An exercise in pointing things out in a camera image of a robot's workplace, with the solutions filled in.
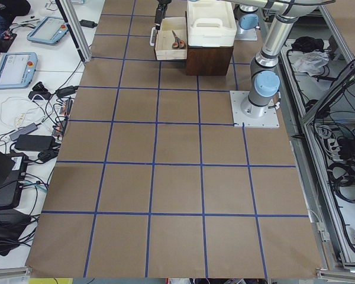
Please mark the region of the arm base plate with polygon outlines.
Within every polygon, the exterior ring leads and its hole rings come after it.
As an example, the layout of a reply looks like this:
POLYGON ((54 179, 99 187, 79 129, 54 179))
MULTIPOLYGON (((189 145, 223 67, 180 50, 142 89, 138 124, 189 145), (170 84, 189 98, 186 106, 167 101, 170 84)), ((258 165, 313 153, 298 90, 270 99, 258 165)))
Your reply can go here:
POLYGON ((240 27, 240 23, 237 22, 237 33, 235 35, 235 40, 238 41, 257 41, 256 28, 245 30, 240 27))
POLYGON ((271 98, 267 106, 254 106, 249 91, 230 91, 233 125, 246 128, 279 128, 275 103, 271 98))

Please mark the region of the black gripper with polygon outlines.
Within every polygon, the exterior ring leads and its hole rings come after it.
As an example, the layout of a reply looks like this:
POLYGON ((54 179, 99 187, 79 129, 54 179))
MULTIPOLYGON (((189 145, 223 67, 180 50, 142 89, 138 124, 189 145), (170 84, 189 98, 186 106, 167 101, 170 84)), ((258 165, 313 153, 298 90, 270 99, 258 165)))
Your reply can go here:
POLYGON ((156 8, 154 24, 156 30, 160 30, 163 19, 165 18, 167 6, 170 4, 170 0, 158 0, 158 7, 156 8))

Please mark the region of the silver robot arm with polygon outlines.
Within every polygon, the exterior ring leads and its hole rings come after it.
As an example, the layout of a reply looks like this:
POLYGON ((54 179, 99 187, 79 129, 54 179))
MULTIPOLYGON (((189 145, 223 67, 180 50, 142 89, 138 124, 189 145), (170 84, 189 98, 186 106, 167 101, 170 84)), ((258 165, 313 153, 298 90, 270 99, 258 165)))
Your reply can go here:
MULTIPOLYGON (((165 18, 170 0, 158 0, 154 23, 157 31, 160 30, 162 20, 165 18)), ((258 7, 236 4, 233 9, 234 18, 238 21, 238 26, 242 30, 256 28, 259 22, 258 7)))
POLYGON ((276 12, 261 50, 250 65, 252 87, 241 103, 242 112, 254 119, 263 117, 276 95, 280 79, 275 74, 279 53, 299 17, 309 14, 322 1, 234 1, 239 6, 270 9, 276 12))

